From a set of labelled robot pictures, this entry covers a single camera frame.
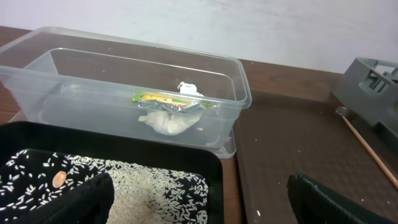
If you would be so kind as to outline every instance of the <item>wooden table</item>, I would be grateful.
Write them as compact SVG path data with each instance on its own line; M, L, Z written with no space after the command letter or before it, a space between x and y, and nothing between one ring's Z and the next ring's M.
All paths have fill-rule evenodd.
M29 30L0 27L0 46L3 46ZM308 70L303 68L286 67L269 63L242 60L252 95L274 93L296 98L336 102L330 92L341 74ZM18 111L19 107L10 92L0 86L0 123L8 122ZM237 153L244 150L237 146ZM238 163L236 156L222 159L224 175L224 216L225 223L242 223L243 203L240 194Z

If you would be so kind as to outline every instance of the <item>crumpled plastic bag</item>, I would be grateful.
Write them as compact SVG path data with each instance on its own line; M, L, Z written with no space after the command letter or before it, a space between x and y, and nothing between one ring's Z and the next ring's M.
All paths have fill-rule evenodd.
M195 95L195 96L203 96L202 94L198 93L198 88L194 84L180 82L177 88L180 90L180 93Z
M146 116L140 116L138 121L143 121L151 126L156 132L173 136L187 130L199 121L201 113L190 116L169 115L165 111L149 112Z

